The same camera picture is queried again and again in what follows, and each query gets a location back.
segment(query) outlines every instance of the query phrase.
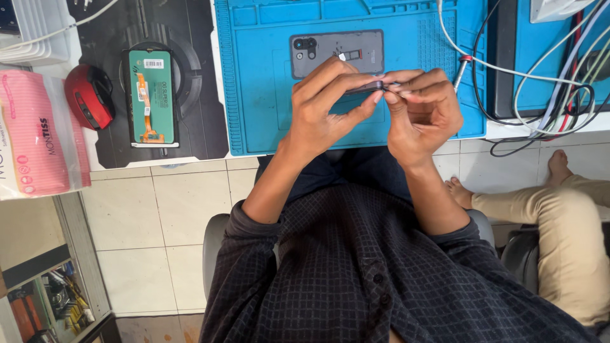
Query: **shirt button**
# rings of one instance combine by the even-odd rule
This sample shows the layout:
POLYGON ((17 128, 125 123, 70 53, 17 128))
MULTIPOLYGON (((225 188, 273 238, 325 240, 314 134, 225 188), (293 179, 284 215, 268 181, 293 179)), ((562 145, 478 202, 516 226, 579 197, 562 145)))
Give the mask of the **shirt button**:
POLYGON ((390 302, 390 295, 388 293, 385 293, 384 295, 381 296, 381 303, 383 305, 387 305, 390 302))

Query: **knee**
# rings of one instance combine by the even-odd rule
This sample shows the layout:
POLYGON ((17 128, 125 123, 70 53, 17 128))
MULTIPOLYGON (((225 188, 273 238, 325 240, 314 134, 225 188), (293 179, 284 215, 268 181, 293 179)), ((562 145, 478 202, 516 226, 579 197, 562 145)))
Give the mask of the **knee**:
POLYGON ((549 189, 547 194, 539 201, 541 211, 552 209, 560 213, 579 212, 581 214, 594 211, 597 213, 597 207, 590 196, 579 190, 555 187, 549 189))

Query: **person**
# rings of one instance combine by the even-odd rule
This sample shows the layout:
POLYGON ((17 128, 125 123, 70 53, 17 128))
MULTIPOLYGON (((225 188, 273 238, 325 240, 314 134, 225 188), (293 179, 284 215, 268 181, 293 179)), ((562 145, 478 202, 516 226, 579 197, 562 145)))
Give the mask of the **person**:
POLYGON ((331 57, 292 91, 288 133, 231 211, 201 342, 597 341, 518 284, 445 187, 432 153, 463 119, 442 70, 372 76, 331 57), (391 92, 329 114, 373 81, 391 92), (382 97, 387 148, 329 163, 382 97))
POLYGON ((610 260, 595 205, 610 207, 610 181, 574 175, 567 155, 548 160, 542 187, 503 194, 473 193, 460 180, 445 181, 465 209, 514 223, 538 224, 538 294, 581 324, 594 327, 610 314, 610 260))

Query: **pink tissue package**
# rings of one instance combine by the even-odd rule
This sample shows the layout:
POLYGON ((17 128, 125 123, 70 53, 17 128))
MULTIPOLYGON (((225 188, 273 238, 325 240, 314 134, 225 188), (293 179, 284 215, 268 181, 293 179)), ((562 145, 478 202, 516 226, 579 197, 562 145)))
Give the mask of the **pink tissue package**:
POLYGON ((90 186, 84 138, 63 80, 2 70, 0 82, 0 200, 90 186))

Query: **black desk mat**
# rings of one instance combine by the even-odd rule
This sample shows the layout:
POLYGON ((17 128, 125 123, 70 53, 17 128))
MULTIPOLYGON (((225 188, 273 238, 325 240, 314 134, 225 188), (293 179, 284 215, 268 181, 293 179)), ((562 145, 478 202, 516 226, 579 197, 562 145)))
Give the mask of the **black desk mat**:
MULTIPOLYGON (((67 0, 70 14, 82 20, 110 0, 67 0)), ((93 21, 78 27, 80 63, 102 68, 112 80, 116 117, 98 131, 95 145, 104 168, 130 162, 195 156, 223 158, 229 151, 224 107, 218 90, 210 33, 214 29, 208 0, 120 0, 93 21), (173 51, 174 91, 178 104, 179 148, 132 148, 127 105, 121 85, 124 49, 162 48, 173 51)))

